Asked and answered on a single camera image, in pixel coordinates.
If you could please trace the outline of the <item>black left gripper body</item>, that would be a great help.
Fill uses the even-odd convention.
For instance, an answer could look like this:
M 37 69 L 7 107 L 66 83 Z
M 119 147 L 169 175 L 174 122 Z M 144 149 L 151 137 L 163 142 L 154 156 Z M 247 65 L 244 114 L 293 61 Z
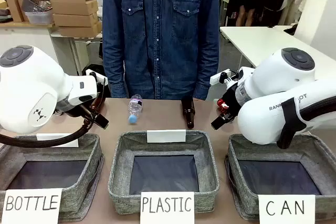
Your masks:
M 91 102 L 85 102 L 65 112 L 66 115 L 77 118 L 82 117 L 86 120 L 94 118 L 94 106 Z

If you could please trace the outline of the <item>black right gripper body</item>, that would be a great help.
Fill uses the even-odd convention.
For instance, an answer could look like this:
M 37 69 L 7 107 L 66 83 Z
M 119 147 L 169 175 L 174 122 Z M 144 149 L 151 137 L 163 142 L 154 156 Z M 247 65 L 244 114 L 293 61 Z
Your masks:
M 229 119 L 234 119 L 238 115 L 238 112 L 241 108 L 241 105 L 236 99 L 236 89 L 237 85 L 234 84 L 230 88 L 228 88 L 222 96 L 223 101 L 228 106 L 228 109 L 226 110 L 226 115 L 228 115 Z

